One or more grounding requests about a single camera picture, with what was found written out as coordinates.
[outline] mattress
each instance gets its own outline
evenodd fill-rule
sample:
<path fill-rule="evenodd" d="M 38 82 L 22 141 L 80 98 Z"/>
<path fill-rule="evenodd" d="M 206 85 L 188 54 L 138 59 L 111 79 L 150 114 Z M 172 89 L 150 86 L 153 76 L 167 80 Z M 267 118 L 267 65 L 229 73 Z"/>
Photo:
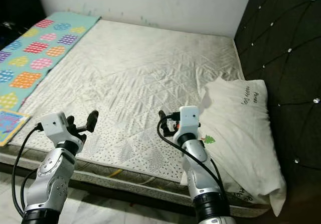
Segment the mattress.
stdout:
<path fill-rule="evenodd" d="M 186 205 L 182 156 L 157 136 L 158 111 L 198 105 L 218 76 L 244 79 L 232 39 L 99 20 L 20 108 L 33 118 L 0 149 L 1 162 L 13 164 L 40 116 L 63 111 L 82 125 L 96 109 L 72 178 Z M 20 165 L 36 168 L 52 148 L 44 133 L 33 134 Z"/>

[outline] black cable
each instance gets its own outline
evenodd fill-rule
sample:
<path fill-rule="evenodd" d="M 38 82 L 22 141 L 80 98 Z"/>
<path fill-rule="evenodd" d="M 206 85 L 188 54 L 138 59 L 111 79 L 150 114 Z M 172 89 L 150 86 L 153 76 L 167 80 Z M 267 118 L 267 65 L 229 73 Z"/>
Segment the black cable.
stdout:
<path fill-rule="evenodd" d="M 17 211 L 18 211 L 18 213 L 19 213 L 19 215 L 20 215 L 21 217 L 24 216 L 24 212 L 21 210 L 21 208 L 20 208 L 20 206 L 19 206 L 19 204 L 18 204 L 18 202 L 17 202 L 17 197 L 16 197 L 16 167 L 17 167 L 17 165 L 18 165 L 18 162 L 19 162 L 19 159 L 20 159 L 20 157 L 21 157 L 22 151 L 24 150 L 24 147 L 25 147 L 25 145 L 26 145 L 26 143 L 27 143 L 30 135 L 31 135 L 34 131 L 36 131 L 36 130 L 39 130 L 39 126 L 34 127 L 34 128 L 27 134 L 27 136 L 26 136 L 23 144 L 22 144 L 21 147 L 20 147 L 20 150 L 19 150 L 19 152 L 18 152 L 16 161 L 15 161 L 15 164 L 14 164 L 14 167 L 13 167 L 13 170 L 12 170 L 12 176 L 11 176 L 12 199 L 13 199 L 13 201 L 14 201 L 15 208 L 17 209 Z"/>
<path fill-rule="evenodd" d="M 22 206 L 22 210 L 25 209 L 26 205 L 25 205 L 25 185 L 27 180 L 30 178 L 30 176 L 34 173 L 37 172 L 37 169 L 34 169 L 33 171 L 31 171 L 23 180 L 22 184 L 21 184 L 21 188 L 20 188 L 20 202 L 21 202 L 21 206 Z"/>
<path fill-rule="evenodd" d="M 188 157 L 190 157 L 192 160 L 194 160 L 196 163 L 198 163 L 203 169 L 205 169 L 210 176 L 216 181 L 216 183 L 219 185 L 222 195 L 225 198 L 225 200 L 227 201 L 227 196 L 226 193 L 224 191 L 224 187 L 223 187 L 223 183 L 213 174 L 213 172 L 206 166 L 204 165 L 201 161 L 199 161 L 197 158 L 195 158 L 192 154 L 190 154 L 189 152 L 187 152 L 186 150 L 184 150 L 183 148 L 179 147 L 178 145 L 174 144 L 173 142 L 169 141 L 168 139 L 166 139 L 161 132 L 159 131 L 159 127 L 161 126 L 161 123 L 163 120 L 165 119 L 169 119 L 170 116 L 165 116 L 163 118 L 161 118 L 161 120 L 158 122 L 157 124 L 157 133 L 159 135 L 159 137 L 164 140 L 166 143 L 170 144 L 171 146 L 173 146 L 174 148 L 178 149 L 179 151 L 183 152 L 184 154 L 186 154 Z"/>

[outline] white wall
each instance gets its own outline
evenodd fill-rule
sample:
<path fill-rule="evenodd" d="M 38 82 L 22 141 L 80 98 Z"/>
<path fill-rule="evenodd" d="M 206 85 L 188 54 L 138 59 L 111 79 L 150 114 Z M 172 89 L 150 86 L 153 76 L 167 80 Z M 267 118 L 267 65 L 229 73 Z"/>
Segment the white wall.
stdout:
<path fill-rule="evenodd" d="M 46 13 L 73 11 L 103 19 L 234 37 L 248 0 L 42 0 Z"/>

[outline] headboard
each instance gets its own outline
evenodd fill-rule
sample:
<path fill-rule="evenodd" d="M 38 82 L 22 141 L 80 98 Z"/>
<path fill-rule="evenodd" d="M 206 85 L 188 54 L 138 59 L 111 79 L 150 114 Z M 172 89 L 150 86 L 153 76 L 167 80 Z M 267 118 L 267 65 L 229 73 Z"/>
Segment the headboard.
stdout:
<path fill-rule="evenodd" d="M 320 196 L 321 0 L 249 0 L 235 43 L 245 78 L 268 89 L 287 204 Z"/>

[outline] white quilted mattress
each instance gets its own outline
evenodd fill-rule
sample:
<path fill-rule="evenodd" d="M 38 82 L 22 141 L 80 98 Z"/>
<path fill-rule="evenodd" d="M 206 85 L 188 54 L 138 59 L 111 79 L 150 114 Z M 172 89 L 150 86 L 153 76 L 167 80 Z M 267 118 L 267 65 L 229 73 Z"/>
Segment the white quilted mattress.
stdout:
<path fill-rule="evenodd" d="M 20 108 L 33 118 L 11 144 L 44 114 L 64 111 L 82 125 L 96 109 L 78 159 L 180 182 L 181 154 L 157 136 L 158 111 L 197 105 L 202 86 L 219 75 L 243 78 L 232 39 L 100 20 Z M 53 144 L 36 133 L 27 147 Z"/>

